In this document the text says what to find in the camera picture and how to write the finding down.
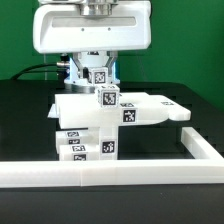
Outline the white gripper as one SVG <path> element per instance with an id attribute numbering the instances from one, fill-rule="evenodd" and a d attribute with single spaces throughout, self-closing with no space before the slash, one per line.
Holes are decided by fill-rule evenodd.
<path id="1" fill-rule="evenodd" d="M 43 54 L 74 53 L 74 82 L 89 78 L 88 51 L 108 51 L 108 84 L 121 50 L 146 49 L 151 43 L 149 0 L 38 0 L 33 45 Z"/>

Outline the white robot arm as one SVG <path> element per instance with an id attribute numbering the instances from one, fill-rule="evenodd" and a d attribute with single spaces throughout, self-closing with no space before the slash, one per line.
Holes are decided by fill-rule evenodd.
<path id="1" fill-rule="evenodd" d="M 33 45 L 41 54 L 70 54 L 68 88 L 91 92 L 117 82 L 120 51 L 151 43 L 149 0 L 37 0 Z"/>

